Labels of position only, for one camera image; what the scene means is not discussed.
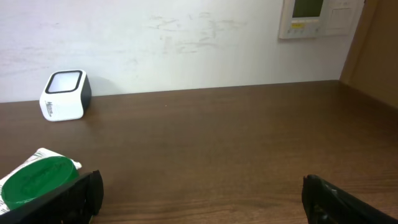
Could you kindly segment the green lid jar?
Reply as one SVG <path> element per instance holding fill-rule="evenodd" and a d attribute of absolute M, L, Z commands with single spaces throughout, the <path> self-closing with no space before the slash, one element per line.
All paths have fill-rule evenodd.
<path fill-rule="evenodd" d="M 2 186 L 1 197 L 13 210 L 77 177 L 79 173 L 71 159 L 47 157 L 12 174 Z"/>

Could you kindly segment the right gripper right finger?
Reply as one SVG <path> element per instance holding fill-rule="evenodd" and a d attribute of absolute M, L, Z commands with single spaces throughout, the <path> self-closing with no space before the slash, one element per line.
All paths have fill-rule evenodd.
<path fill-rule="evenodd" d="M 309 224 L 397 224 L 397 219 L 317 175 L 303 178 L 302 204 Z"/>

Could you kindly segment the white tube gold cap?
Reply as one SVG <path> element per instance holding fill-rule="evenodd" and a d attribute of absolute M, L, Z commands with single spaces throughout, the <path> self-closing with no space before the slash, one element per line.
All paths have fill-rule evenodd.
<path fill-rule="evenodd" d="M 6 183 L 6 181 L 13 175 L 15 174 L 17 171 L 21 170 L 22 168 L 24 168 L 25 166 L 28 166 L 36 161 L 39 161 L 41 159 L 45 159 L 48 157 L 55 157 L 55 156 L 61 156 L 61 157 L 66 157 L 64 155 L 61 155 L 57 152 L 53 152 L 51 150 L 48 150 L 46 148 L 39 148 L 33 155 L 31 155 L 25 162 L 23 162 L 20 166 L 18 166 L 17 168 L 15 168 L 12 172 L 10 172 L 8 175 L 6 175 L 5 177 L 3 177 L 1 179 L 1 192 L 2 192 L 2 187 L 3 185 Z M 69 158 L 75 168 L 77 170 L 82 168 L 82 164 L 80 162 L 74 161 L 73 159 Z M 1 196 L 1 215 L 9 212 L 10 209 L 9 207 L 6 205 L 5 200 L 3 200 L 2 196 Z"/>

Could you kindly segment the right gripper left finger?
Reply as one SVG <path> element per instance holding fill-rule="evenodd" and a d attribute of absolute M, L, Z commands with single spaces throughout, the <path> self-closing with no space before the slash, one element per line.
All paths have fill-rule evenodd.
<path fill-rule="evenodd" d="M 103 198 L 103 179 L 95 170 L 1 215 L 1 224 L 90 223 Z"/>

